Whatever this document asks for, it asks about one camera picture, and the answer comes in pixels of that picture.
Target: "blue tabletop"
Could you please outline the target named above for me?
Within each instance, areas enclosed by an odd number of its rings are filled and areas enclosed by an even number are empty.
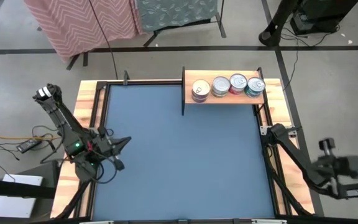
[[[109,94],[106,128],[132,140],[126,168],[96,187],[94,221],[273,217],[251,105],[186,105],[182,116],[180,85]]]

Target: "silver can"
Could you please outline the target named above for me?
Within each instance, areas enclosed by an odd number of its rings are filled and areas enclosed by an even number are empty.
[[[222,98],[227,95],[227,92],[225,94],[217,94],[217,93],[215,93],[215,91],[211,91],[211,94],[215,97]]]
[[[205,80],[196,80],[193,83],[193,88],[191,89],[191,97],[197,103],[203,103],[206,101],[211,86]]]
[[[234,74],[230,77],[230,84],[229,91],[232,94],[241,94],[247,86],[247,78],[241,74]]]
[[[255,98],[258,97],[265,90],[266,84],[261,78],[250,78],[246,86],[246,95]]]
[[[216,77],[212,82],[212,91],[217,95],[225,95],[230,88],[230,81],[225,77]]]

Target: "zigzag pattern cloth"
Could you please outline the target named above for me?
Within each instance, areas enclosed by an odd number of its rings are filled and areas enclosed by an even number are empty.
[[[142,33],[135,0],[92,0],[109,41]],[[88,0],[24,0],[64,62],[106,43]]]

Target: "wooden table frame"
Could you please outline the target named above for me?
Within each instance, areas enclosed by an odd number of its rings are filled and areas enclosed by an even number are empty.
[[[282,91],[282,84],[279,79],[264,79],[266,90],[264,91],[264,104],[254,105],[254,115],[257,117],[259,126],[282,123],[285,126],[292,125],[287,109],[287,102]],[[123,85],[124,80],[93,80],[82,81],[77,96],[74,116],[85,128],[97,128],[106,121],[106,109],[108,106],[109,90],[114,85]],[[128,85],[182,85],[182,80],[127,80]],[[288,154],[280,147],[272,150],[270,158],[277,174],[285,183],[297,201],[310,213],[314,213],[313,203],[309,188],[302,178],[302,173]],[[275,215],[293,215],[295,211],[278,185],[268,175],[270,193]],[[78,189],[80,181],[75,175],[74,164],[64,162],[59,176],[55,201],[53,203],[51,218],[56,217],[69,203],[72,196]],[[83,194],[81,202],[78,203],[75,211],[71,214],[74,217],[91,216],[93,214],[94,190],[96,184],[88,186]]]

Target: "gray floor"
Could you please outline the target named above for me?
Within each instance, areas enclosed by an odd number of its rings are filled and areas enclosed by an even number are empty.
[[[267,0],[274,14],[279,0]],[[225,2],[222,39],[216,24],[187,27],[162,32],[152,46],[187,45],[261,45],[257,35],[266,26],[260,0]],[[51,49],[37,23],[21,0],[5,0],[0,9],[0,49]],[[141,47],[150,37],[116,40],[113,47]],[[311,35],[313,44],[321,34]],[[358,45],[358,3],[341,22],[341,30],[327,36],[321,45]],[[282,41],[281,45],[296,45]],[[203,51],[115,53],[117,70],[122,77],[128,70],[131,78],[180,78],[181,67],[203,70],[252,70],[262,67],[267,78],[280,78],[277,59],[272,51]],[[287,72],[291,74],[295,52],[283,52]],[[90,54],[88,67],[79,60],[71,71],[65,70],[55,54],[0,55],[0,135],[28,136],[38,124],[52,126],[42,108],[32,100],[35,91],[46,83],[60,85],[63,99],[73,110],[81,80],[113,79],[110,54]],[[299,61],[291,83],[305,129],[310,157],[320,154],[318,140],[335,138],[338,155],[358,154],[358,51],[299,52]],[[0,151],[0,164],[10,173],[38,166],[48,150],[18,154],[16,161]],[[54,157],[61,157],[59,152]],[[4,172],[0,169],[0,178]],[[358,218],[358,199],[333,200],[321,197],[329,217]]]

